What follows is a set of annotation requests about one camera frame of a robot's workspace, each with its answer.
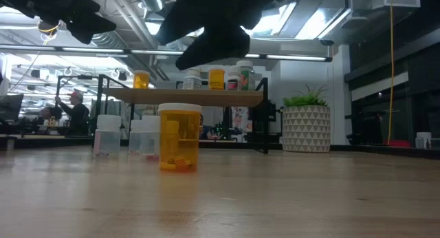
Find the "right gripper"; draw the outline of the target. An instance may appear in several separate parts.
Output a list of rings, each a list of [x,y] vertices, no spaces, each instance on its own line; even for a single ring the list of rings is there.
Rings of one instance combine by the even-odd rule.
[[[176,41],[205,28],[176,60],[179,70],[226,58],[243,58],[250,51],[250,36],[240,27],[208,28],[231,23],[239,7],[239,24],[247,30],[256,27],[263,11],[284,0],[176,0],[155,35],[160,45]]]

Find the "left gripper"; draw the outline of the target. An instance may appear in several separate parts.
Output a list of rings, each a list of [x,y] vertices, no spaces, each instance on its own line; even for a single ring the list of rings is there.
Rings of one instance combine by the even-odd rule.
[[[114,31],[117,25],[96,13],[100,5],[93,0],[0,0],[0,7],[18,10],[27,17],[38,16],[46,23],[67,22],[71,35],[90,44],[98,33]]]

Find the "orange pill bottle white cap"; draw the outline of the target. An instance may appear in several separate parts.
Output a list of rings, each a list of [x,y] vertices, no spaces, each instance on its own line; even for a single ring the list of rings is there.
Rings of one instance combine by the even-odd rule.
[[[214,67],[208,71],[209,90],[223,90],[225,70],[220,67]]]
[[[201,106],[164,103],[160,116],[159,169],[161,171],[195,172],[199,157]]]
[[[147,71],[136,70],[133,75],[134,89],[148,89],[150,74]]]

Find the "white bottle blue label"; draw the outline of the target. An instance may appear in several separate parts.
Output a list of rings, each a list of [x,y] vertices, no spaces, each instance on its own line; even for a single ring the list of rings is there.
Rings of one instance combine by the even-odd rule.
[[[202,79],[200,77],[200,70],[197,68],[190,68],[186,70],[186,75],[183,81],[182,89],[197,90],[202,88]]]

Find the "small white bottle red label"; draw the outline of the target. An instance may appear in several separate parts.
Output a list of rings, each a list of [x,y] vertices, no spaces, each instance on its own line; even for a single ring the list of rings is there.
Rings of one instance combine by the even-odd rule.
[[[239,66],[231,66],[228,72],[228,90],[241,90],[241,68]]]

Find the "large green label bottle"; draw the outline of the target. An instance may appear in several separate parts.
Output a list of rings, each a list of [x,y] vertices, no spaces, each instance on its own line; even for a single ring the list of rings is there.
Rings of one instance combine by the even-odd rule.
[[[241,89],[255,90],[255,72],[252,61],[238,61],[236,65],[240,68]]]

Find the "small clear plastic bottle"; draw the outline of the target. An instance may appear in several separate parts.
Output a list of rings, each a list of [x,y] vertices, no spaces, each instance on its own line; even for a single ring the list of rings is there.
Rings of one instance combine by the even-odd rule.
[[[158,161],[160,154],[160,117],[142,116],[140,152],[148,161]]]
[[[121,141],[121,117],[100,114],[94,133],[93,154],[97,157],[118,156]]]

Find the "LED light bar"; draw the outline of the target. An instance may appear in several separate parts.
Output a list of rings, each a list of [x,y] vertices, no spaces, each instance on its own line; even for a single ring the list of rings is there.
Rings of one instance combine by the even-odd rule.
[[[153,55],[153,56],[181,56],[182,51],[171,50],[132,50],[132,49],[109,49],[94,47],[61,47],[47,45],[12,45],[0,44],[0,52],[6,51],[22,51],[26,53],[44,52],[44,53],[83,53],[83,54],[104,54],[104,55]],[[261,60],[279,60],[279,61],[315,61],[315,62],[331,62],[332,57],[329,56],[304,56],[294,54],[246,54],[244,58],[261,59]]]

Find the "person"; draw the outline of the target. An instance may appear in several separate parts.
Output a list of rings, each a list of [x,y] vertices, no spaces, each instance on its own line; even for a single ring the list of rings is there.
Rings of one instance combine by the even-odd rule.
[[[219,140],[221,138],[221,135],[217,133],[217,130],[214,127],[204,124],[204,117],[202,115],[200,115],[200,125],[200,140]]]
[[[87,136],[89,134],[89,109],[83,104],[83,95],[74,91],[69,94],[72,107],[66,105],[58,96],[55,101],[69,116],[68,136]]]
[[[58,127],[63,116],[63,110],[60,107],[45,107],[40,115],[43,119],[42,127]]]

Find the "black monitor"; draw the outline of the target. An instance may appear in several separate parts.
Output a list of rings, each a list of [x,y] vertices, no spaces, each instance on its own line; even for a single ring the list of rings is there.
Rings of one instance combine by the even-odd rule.
[[[19,117],[23,94],[0,96],[0,119],[16,120]]]

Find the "succulent in white patterned pot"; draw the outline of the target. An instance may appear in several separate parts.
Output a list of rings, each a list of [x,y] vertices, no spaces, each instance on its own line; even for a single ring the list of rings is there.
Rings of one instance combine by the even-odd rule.
[[[328,153],[331,145],[331,112],[321,96],[325,86],[306,87],[305,93],[283,99],[283,150]]]

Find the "wooden shelf black metal frame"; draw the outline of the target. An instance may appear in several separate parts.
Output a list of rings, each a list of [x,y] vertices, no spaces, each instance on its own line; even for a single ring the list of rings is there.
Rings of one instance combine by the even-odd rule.
[[[114,97],[129,103],[132,107],[130,119],[134,116],[136,105],[159,105],[163,103],[186,103],[209,107],[249,107],[257,109],[252,117],[252,135],[248,143],[238,142],[201,142],[202,149],[252,149],[267,154],[277,146],[270,143],[270,102],[268,99],[269,84],[262,78],[255,91],[229,90],[183,90],[183,89],[132,89],[117,82],[118,88],[110,87],[114,79],[101,74],[98,77],[96,115],[100,114],[103,96]]]

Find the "black aluminium rig frame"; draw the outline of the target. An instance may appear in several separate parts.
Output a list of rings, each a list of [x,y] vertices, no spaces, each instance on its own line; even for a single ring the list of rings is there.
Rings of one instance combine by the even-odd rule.
[[[0,135],[0,151],[6,150],[8,141],[14,142],[15,149],[36,149],[36,148],[50,148],[50,147],[72,147],[72,146],[92,146],[94,143],[93,138],[80,137],[80,138],[64,138],[55,136],[42,136],[37,138],[36,136],[29,136],[27,138],[18,138],[16,136]],[[262,151],[262,144],[248,144],[237,142],[200,142],[199,147],[201,149],[251,149]],[[411,149],[400,147],[381,147],[381,146],[367,146],[367,145],[331,145],[330,151],[350,151],[350,152],[363,152],[374,153],[382,155],[394,155],[410,158],[423,158],[429,160],[440,161],[439,150],[426,150],[426,149]]]

